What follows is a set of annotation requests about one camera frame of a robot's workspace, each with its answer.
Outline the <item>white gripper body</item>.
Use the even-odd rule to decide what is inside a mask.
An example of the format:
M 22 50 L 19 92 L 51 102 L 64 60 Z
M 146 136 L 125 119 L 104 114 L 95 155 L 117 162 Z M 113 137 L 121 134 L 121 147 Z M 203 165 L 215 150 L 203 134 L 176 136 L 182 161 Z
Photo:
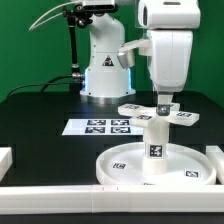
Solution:
M 191 31 L 148 31 L 151 56 L 148 69 L 157 92 L 180 92 L 185 85 L 191 56 Z

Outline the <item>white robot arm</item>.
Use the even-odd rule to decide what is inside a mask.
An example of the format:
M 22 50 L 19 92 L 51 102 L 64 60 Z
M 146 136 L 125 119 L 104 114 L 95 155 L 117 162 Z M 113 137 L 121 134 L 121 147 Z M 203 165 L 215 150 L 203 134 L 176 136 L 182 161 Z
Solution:
M 139 28 L 145 35 L 125 41 L 123 25 L 110 14 L 121 5 L 134 5 Z M 135 93 L 130 68 L 133 50 L 147 57 L 150 78 L 158 93 L 183 90 L 193 42 L 200 25 L 198 0 L 83 0 L 90 14 L 91 54 L 86 86 L 81 96 L 97 103 L 117 103 Z

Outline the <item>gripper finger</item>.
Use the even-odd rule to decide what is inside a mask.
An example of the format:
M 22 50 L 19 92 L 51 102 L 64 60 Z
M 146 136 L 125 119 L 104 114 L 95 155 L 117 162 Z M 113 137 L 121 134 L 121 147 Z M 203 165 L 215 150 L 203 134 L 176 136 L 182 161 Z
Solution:
M 159 94 L 157 96 L 156 113 L 159 116 L 168 116 L 172 105 L 172 94 Z

